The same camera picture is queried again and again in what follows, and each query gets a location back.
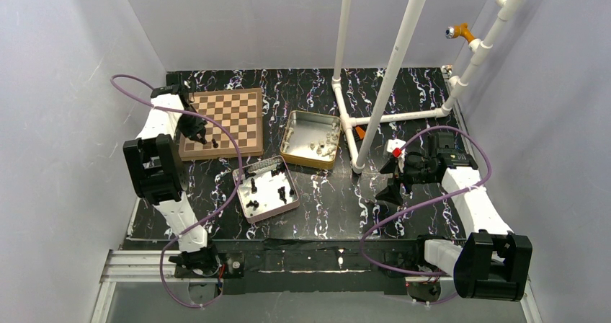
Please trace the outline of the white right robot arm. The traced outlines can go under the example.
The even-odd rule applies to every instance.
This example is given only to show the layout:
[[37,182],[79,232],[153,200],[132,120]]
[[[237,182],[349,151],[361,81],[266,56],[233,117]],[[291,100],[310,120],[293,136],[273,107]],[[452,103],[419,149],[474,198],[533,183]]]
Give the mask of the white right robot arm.
[[476,160],[455,147],[452,134],[433,132],[427,140],[424,153],[407,151],[399,139],[387,141],[389,159],[379,172],[390,178],[376,199],[400,205],[401,192],[413,185],[441,185],[452,196],[466,241],[458,245],[441,236],[421,236],[416,263],[451,275],[462,298],[521,300],[532,257],[530,239],[514,233],[500,217],[481,183]]

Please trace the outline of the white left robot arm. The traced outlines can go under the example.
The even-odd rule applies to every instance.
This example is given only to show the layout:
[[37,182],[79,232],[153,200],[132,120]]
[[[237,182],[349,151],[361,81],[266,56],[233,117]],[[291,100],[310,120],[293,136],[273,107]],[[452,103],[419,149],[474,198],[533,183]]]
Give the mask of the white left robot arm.
[[179,235],[197,221],[187,199],[187,173],[179,156],[175,135],[206,144],[207,122],[201,118],[160,107],[194,112],[187,88],[179,84],[153,89],[143,129],[123,144],[123,153],[136,195],[152,205]]

